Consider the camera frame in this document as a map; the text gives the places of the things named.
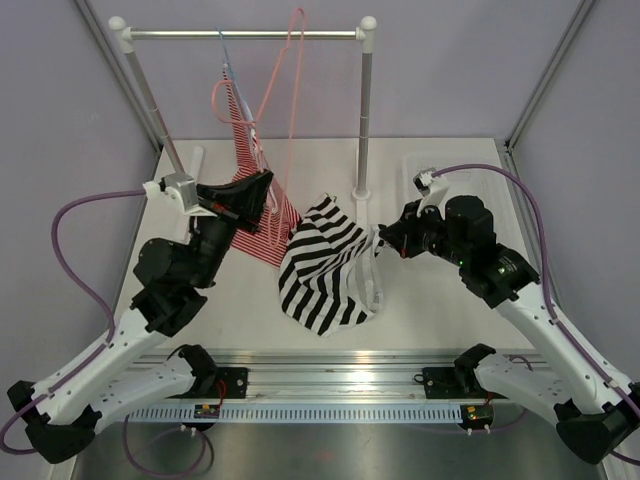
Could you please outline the pink wire hanger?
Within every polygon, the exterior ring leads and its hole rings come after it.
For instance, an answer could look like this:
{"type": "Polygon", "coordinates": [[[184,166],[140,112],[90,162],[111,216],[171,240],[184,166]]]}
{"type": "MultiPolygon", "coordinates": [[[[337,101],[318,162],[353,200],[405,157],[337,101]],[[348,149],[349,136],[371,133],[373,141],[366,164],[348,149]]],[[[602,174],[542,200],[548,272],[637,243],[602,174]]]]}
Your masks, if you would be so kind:
{"type": "MultiPolygon", "coordinates": [[[[287,138],[287,150],[286,150],[286,162],[285,162],[285,170],[284,170],[284,180],[281,184],[281,196],[278,198],[278,212],[279,219],[276,224],[276,229],[273,230],[271,227],[271,222],[268,222],[268,238],[271,246],[275,246],[275,243],[272,241],[273,233],[276,234],[276,239],[286,239],[287,236],[284,234],[282,226],[284,224],[285,219],[289,219],[289,216],[286,214],[285,208],[285,200],[287,199],[287,190],[290,181],[290,172],[292,168],[292,160],[293,160],[293,140],[294,140],[294,131],[296,126],[296,116],[297,116],[297,105],[298,105],[298,96],[300,89],[300,77],[302,73],[302,65],[303,65],[303,57],[304,57],[304,39],[305,39],[305,31],[307,27],[307,18],[306,13],[302,7],[298,7],[295,9],[294,13],[291,16],[289,21],[288,30],[285,36],[285,46],[280,50],[274,68],[272,70],[271,79],[264,93],[262,103],[258,110],[258,113],[254,116],[255,127],[258,130],[257,125],[261,117],[263,116],[264,110],[270,100],[271,92],[273,90],[274,84],[276,82],[277,76],[281,69],[282,62],[284,57],[286,56],[288,50],[293,43],[293,31],[296,26],[297,21],[300,21],[300,30],[299,30],[299,38],[297,40],[297,59],[296,59],[296,70],[295,70],[295,80],[293,84],[293,90],[291,94],[291,109],[290,109],[290,118],[289,118],[289,128],[288,128],[288,138],[287,138]]],[[[244,120],[233,120],[223,118],[219,112],[217,106],[217,93],[220,87],[222,86],[231,86],[231,79],[221,80],[216,83],[212,89],[211,93],[211,106],[213,112],[215,113],[218,120],[222,123],[230,124],[230,125],[238,125],[238,126],[249,126],[250,122],[244,120]]]]}

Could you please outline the black white striped tank top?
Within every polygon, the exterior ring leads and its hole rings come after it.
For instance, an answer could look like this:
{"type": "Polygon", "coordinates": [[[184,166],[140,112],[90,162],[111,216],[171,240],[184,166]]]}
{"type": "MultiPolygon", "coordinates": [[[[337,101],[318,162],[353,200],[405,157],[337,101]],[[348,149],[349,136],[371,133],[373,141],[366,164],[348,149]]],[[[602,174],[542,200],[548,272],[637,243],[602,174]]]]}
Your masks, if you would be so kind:
{"type": "Polygon", "coordinates": [[[283,313],[319,337],[364,324],[383,305],[377,226],[361,227],[328,194],[290,235],[278,279],[283,313]]]}

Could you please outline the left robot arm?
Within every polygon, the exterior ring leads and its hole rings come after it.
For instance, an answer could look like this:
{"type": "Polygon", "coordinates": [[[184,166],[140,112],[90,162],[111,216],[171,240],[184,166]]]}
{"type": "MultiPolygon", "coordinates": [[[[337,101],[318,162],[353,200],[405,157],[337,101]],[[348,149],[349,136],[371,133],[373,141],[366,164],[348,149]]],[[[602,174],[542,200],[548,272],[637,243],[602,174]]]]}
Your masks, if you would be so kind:
{"type": "Polygon", "coordinates": [[[142,194],[173,196],[189,217],[185,243],[147,241],[134,275],[142,289],[120,318],[67,365],[39,382],[18,381],[7,395],[25,423],[30,452],[58,464],[83,451],[122,417],[170,397],[203,398],[222,389],[218,367],[200,345],[184,345],[161,366],[116,378],[141,355],[179,333],[207,302],[237,231],[259,228],[273,174],[254,173],[226,185],[182,174],[149,182],[142,194]]]}

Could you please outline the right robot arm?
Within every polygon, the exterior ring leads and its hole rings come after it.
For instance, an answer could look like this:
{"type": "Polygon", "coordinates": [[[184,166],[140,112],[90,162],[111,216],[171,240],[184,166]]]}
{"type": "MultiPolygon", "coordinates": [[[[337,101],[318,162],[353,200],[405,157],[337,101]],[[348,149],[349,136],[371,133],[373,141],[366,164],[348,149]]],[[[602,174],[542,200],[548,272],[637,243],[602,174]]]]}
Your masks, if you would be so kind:
{"type": "Polygon", "coordinates": [[[515,326],[554,373],[512,367],[495,349],[478,344],[454,363],[460,393],[485,390],[520,404],[592,465],[638,429],[638,383],[545,298],[539,274],[517,251],[498,243],[493,215],[479,198],[456,196],[443,209],[411,202],[380,236],[403,258],[428,252],[456,266],[465,287],[515,326]]]}

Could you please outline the red white striped tank top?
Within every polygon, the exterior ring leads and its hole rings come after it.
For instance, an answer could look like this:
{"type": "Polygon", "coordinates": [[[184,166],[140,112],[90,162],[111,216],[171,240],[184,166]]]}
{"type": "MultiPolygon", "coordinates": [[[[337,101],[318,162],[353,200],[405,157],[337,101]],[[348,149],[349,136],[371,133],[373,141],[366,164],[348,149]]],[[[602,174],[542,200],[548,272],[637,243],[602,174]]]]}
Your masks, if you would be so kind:
{"type": "MultiPolygon", "coordinates": [[[[241,98],[239,87],[232,80],[231,68],[228,64],[223,66],[223,80],[226,81],[224,87],[237,166],[232,180],[236,181],[269,169],[270,165],[257,129],[247,125],[253,117],[246,102],[241,98]]],[[[238,230],[232,241],[232,247],[278,268],[286,253],[290,232],[300,220],[300,214],[291,204],[276,178],[273,178],[258,230],[255,233],[238,230]]]]}

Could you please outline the white perforated plastic basket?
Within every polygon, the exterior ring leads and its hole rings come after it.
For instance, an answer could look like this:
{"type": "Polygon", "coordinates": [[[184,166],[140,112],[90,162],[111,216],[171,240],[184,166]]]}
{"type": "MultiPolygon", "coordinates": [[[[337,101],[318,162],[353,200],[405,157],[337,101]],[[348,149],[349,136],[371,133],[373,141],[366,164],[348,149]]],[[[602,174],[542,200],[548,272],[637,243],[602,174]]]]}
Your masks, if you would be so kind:
{"type": "MultiPolygon", "coordinates": [[[[473,157],[437,157],[432,158],[426,152],[411,152],[406,154],[401,162],[399,185],[402,187],[401,205],[421,198],[414,177],[423,170],[441,170],[461,164],[493,164],[492,160],[473,157]]],[[[441,207],[454,196],[473,195],[480,198],[494,217],[494,230],[497,239],[503,245],[510,247],[526,259],[524,238],[512,203],[509,186],[511,182],[503,175],[483,170],[461,170],[445,175],[450,184],[441,207]]]]}

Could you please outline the white and silver clothes rack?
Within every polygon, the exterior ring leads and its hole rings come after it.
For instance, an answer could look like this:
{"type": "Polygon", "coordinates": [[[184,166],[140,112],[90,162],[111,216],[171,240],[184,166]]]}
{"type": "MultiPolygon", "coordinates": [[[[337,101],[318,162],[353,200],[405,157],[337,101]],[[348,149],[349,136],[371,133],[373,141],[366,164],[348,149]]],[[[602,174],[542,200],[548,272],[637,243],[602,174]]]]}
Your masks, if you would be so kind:
{"type": "Polygon", "coordinates": [[[195,180],[200,174],[204,161],[204,150],[194,151],[193,161],[185,168],[177,152],[173,139],[164,122],[160,109],[155,101],[143,68],[138,60],[134,42],[136,40],[325,40],[325,41],[355,41],[361,44],[361,82],[360,82],[360,113],[359,137],[355,157],[355,181],[351,193],[355,205],[356,224],[360,227],[368,223],[368,201],[370,190],[367,185],[369,123],[372,84],[372,62],[374,38],[377,20],[372,16],[365,16],[360,24],[352,30],[310,31],[298,30],[141,30],[127,25],[126,21],[113,16],[108,21],[109,28],[114,33],[116,41],[129,64],[135,84],[142,95],[142,102],[150,115],[152,126],[159,134],[159,139],[171,162],[171,166],[180,177],[195,180]]]}

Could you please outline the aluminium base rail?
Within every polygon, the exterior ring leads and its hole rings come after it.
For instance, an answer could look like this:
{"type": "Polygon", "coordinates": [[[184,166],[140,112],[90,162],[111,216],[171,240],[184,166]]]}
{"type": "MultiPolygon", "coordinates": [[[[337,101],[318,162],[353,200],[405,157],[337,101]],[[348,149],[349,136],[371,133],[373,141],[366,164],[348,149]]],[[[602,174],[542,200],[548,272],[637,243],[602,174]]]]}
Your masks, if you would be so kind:
{"type": "MultiPolygon", "coordinates": [[[[209,353],[199,345],[184,345],[153,369],[119,380],[134,360],[131,345],[100,352],[51,396],[57,407],[50,412],[59,423],[94,412],[101,419],[120,417],[166,398],[205,399],[229,395],[235,380],[225,377],[209,353]]],[[[575,365],[556,366],[556,379],[514,364],[504,356],[477,345],[459,357],[449,376],[455,397],[476,400],[507,398],[555,422],[560,410],[570,406],[582,415],[604,413],[617,403],[614,390],[595,372],[575,365]]],[[[303,397],[340,398],[365,393],[385,395],[366,373],[321,373],[286,366],[282,383],[303,397]]]]}

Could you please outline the left aluminium frame post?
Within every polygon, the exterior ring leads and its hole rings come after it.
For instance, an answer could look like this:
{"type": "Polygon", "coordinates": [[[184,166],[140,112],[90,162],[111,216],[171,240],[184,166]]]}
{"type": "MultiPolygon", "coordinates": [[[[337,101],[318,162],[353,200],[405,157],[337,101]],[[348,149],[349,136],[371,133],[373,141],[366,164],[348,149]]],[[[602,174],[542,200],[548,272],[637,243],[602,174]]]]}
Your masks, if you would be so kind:
{"type": "Polygon", "coordinates": [[[92,38],[101,58],[105,62],[107,69],[115,80],[117,87],[128,105],[130,112],[134,115],[138,125],[145,133],[146,139],[151,145],[155,154],[162,153],[162,145],[157,138],[151,121],[148,119],[146,111],[139,101],[134,88],[127,78],[125,69],[120,64],[116,49],[110,41],[110,37],[100,23],[90,1],[71,0],[71,5],[77,11],[80,19],[92,38]]]}

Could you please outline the aluminium frame post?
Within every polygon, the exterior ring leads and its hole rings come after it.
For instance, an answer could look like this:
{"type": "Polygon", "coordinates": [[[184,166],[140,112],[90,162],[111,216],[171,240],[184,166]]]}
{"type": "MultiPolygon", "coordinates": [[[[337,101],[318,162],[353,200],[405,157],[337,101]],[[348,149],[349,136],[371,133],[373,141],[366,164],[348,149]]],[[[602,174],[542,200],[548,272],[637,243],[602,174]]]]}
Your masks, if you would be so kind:
{"type": "Polygon", "coordinates": [[[580,0],[578,2],[549,60],[546,62],[534,89],[529,95],[518,120],[505,139],[504,145],[508,153],[512,153],[515,150],[516,145],[533,120],[542,100],[551,88],[555,76],[563,66],[566,56],[598,4],[599,1],[597,0],[580,0]]]}
{"type": "Polygon", "coordinates": [[[146,111],[139,101],[134,88],[127,78],[125,69],[120,64],[116,49],[110,41],[110,37],[100,23],[90,1],[71,0],[71,5],[77,11],[80,19],[92,38],[101,58],[105,62],[107,69],[115,80],[117,87],[128,105],[130,112],[134,115],[138,125],[145,133],[146,139],[151,145],[155,154],[162,153],[162,145],[157,138],[151,121],[148,119],[146,111]]]}

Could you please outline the right aluminium frame post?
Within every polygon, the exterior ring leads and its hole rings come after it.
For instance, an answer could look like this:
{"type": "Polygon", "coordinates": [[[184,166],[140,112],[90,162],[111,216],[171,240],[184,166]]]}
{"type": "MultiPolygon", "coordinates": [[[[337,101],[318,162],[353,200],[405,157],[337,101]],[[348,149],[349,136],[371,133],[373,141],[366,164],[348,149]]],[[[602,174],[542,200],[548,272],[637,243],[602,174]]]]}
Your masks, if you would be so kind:
{"type": "Polygon", "coordinates": [[[546,62],[534,89],[529,95],[518,120],[505,139],[504,145],[508,153],[512,153],[515,150],[516,145],[533,120],[542,100],[551,88],[555,76],[563,66],[566,56],[598,4],[599,1],[597,0],[580,0],[578,2],[549,60],[546,62]]]}

